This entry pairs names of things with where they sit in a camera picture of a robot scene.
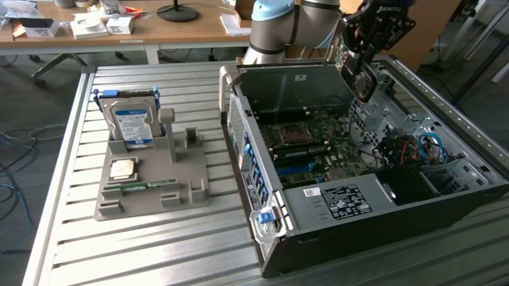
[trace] gray floor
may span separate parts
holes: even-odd
[[[444,42],[450,39],[457,25],[452,25],[444,35]],[[456,92],[474,69],[481,64],[500,38],[493,36],[482,46],[474,59],[462,65],[462,69],[450,69],[444,74],[436,74],[442,80],[449,79],[448,86]],[[183,59],[189,50],[169,53],[175,59]],[[209,49],[193,50],[186,61],[207,61]],[[146,64],[143,52],[126,52],[128,61],[122,61],[114,57],[114,53],[100,53],[83,55],[82,58],[91,65],[112,66],[120,64]],[[233,60],[242,56],[241,49],[217,49],[215,55],[221,60]],[[52,56],[42,56],[48,61]],[[509,51],[500,57],[486,74],[480,78],[472,92],[465,97],[462,107],[466,114],[477,122],[486,133],[509,148],[509,130],[505,123],[509,122],[509,97],[508,79],[501,85],[486,83],[486,79],[509,61]],[[18,128],[42,127],[48,124],[67,121],[74,93],[76,90],[80,75],[80,66],[72,60],[66,60],[42,78],[47,80],[48,87],[40,89],[34,86],[30,74],[38,69],[40,64],[35,64],[28,57],[20,56],[16,63],[10,68],[0,69],[0,130],[8,131]],[[441,88],[441,83],[436,76],[424,76],[429,83]],[[15,174],[19,187],[24,193],[28,208],[35,222],[43,212],[44,199],[51,182],[54,165],[56,162],[60,140],[43,141],[38,144],[38,159],[22,172]],[[24,152],[20,148],[7,147],[0,144],[0,162],[8,164]],[[0,178],[0,183],[10,184],[7,178]],[[4,214],[7,203],[0,204],[0,213]],[[20,206],[14,213],[0,222],[0,248],[10,245],[24,234],[24,214]],[[24,267],[28,261],[28,251],[34,242],[35,231],[16,247],[18,250],[27,250],[27,253],[0,255],[0,285],[19,285],[23,279]]]

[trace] blue cable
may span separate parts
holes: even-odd
[[[437,144],[438,144],[438,149],[440,149],[440,153],[441,153],[441,161],[442,163],[445,163],[445,149],[444,149],[444,145],[442,145],[442,140],[440,139],[438,135],[434,134],[434,133],[422,133],[420,136],[418,136],[418,140],[417,140],[417,145],[418,145],[418,148],[420,148],[420,153],[422,155],[422,157],[428,158],[428,155],[424,151],[424,148],[422,148],[422,143],[421,143],[421,138],[422,137],[432,137],[434,140],[437,140]]]
[[[22,192],[19,191],[19,189],[12,186],[12,185],[8,185],[8,184],[0,184],[0,187],[4,187],[4,188],[10,188],[10,189],[14,189],[15,192],[18,193],[18,196],[19,196],[19,199],[22,201],[22,206],[23,206],[23,209],[24,209],[24,216],[27,218],[27,230],[24,231],[24,235],[22,236],[22,238],[11,244],[10,247],[4,248],[2,251],[0,251],[0,254],[4,254],[7,251],[10,251],[12,248],[15,248],[20,243],[22,241],[27,238],[28,236],[28,233],[31,231],[31,217],[28,215],[28,208],[27,208],[27,203],[24,202],[24,197],[23,197],[23,194]]]
[[[32,146],[14,144],[14,143],[11,143],[10,141],[7,141],[7,140],[4,140],[2,138],[0,138],[0,142],[6,143],[8,146],[12,146],[12,147],[28,148],[32,151],[32,158],[28,160],[28,162],[20,168],[18,168],[16,170],[14,170],[14,171],[11,171],[8,173],[6,171],[3,171],[3,174],[0,175],[0,177],[6,177],[7,175],[11,175],[11,174],[22,171],[34,162],[35,157],[38,155],[38,150]]]

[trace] red cable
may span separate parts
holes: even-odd
[[[408,146],[410,143],[412,143],[412,141],[406,141],[406,142],[405,142],[404,151],[401,152],[401,160],[400,160],[400,165],[402,165],[402,164],[404,164],[406,146]]]

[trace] circuit board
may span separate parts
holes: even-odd
[[[342,112],[333,108],[305,109],[303,112],[305,118],[295,116],[302,119],[298,122],[285,120],[283,123],[259,125],[269,151],[285,149],[285,154],[291,156],[282,158],[282,152],[273,155],[285,188],[358,176],[369,168],[348,134],[349,119]],[[318,150],[319,154],[302,152],[307,148],[310,151]],[[305,168],[302,172],[291,167],[310,164],[311,168]]]

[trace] white device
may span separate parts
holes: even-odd
[[[71,22],[71,29],[76,40],[108,35],[106,26],[98,18],[74,20]]]
[[[111,18],[106,24],[106,29],[111,34],[130,35],[132,33],[134,22],[132,17]]]

